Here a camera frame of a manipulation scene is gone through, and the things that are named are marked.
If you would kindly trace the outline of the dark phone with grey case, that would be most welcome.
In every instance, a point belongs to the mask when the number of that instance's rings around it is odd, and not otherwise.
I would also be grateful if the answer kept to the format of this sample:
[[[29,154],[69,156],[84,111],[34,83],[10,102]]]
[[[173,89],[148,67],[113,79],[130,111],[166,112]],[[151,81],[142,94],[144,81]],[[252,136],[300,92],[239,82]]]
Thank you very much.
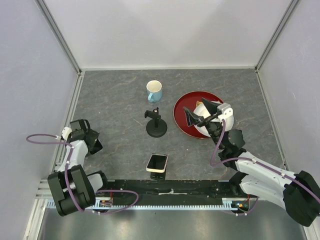
[[[102,149],[103,149],[103,146],[102,146],[100,140],[97,139],[97,140],[94,142],[94,145],[90,148],[89,153],[90,153],[91,155],[94,155],[94,154],[98,153],[99,151],[101,151]]]

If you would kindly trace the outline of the black round-base phone holder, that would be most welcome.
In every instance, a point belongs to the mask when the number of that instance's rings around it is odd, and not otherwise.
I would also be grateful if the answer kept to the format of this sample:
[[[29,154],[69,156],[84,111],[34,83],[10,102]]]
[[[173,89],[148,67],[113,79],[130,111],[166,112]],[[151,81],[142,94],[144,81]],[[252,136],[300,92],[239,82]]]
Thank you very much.
[[[161,118],[159,114],[159,108],[155,108],[152,111],[146,110],[144,113],[145,118],[151,118],[146,125],[146,132],[153,138],[160,138],[168,130],[167,123]]]

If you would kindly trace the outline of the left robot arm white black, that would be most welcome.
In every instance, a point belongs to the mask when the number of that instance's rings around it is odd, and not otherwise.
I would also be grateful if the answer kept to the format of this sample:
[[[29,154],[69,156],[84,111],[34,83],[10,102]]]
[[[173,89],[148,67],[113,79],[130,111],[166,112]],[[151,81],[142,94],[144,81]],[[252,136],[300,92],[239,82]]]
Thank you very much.
[[[59,169],[48,176],[51,195],[60,216],[82,212],[96,203],[96,194],[106,196],[110,185],[102,171],[86,174],[84,160],[103,149],[99,132],[86,119],[70,122],[62,131],[66,153]]]

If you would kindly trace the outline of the black folding phone stand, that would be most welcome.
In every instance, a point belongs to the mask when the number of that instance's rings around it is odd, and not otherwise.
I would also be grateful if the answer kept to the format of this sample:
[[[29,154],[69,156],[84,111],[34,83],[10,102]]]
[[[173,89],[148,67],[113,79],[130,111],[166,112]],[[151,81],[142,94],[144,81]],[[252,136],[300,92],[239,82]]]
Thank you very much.
[[[164,173],[151,172],[150,178],[154,180],[164,180],[166,177],[166,171]]]

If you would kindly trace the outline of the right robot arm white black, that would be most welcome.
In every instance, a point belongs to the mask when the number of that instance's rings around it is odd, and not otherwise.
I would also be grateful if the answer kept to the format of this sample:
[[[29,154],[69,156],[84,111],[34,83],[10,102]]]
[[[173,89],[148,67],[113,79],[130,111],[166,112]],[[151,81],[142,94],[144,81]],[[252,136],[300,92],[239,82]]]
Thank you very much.
[[[254,195],[283,208],[297,223],[309,227],[320,216],[320,187],[306,171],[295,173],[269,164],[244,149],[245,141],[241,130],[228,124],[233,109],[228,103],[218,103],[205,98],[201,100],[208,116],[197,115],[183,108],[187,126],[206,128],[215,144],[210,159],[212,167],[219,156],[220,163],[242,174],[229,184],[235,197]]]

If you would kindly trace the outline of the phone with beige case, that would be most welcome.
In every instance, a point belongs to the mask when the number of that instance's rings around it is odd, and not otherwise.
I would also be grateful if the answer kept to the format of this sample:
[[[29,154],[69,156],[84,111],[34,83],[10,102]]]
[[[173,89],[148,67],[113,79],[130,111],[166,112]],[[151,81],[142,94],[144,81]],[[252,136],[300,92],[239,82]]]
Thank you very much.
[[[164,173],[167,168],[168,156],[164,154],[152,154],[147,165],[146,171],[151,173]]]

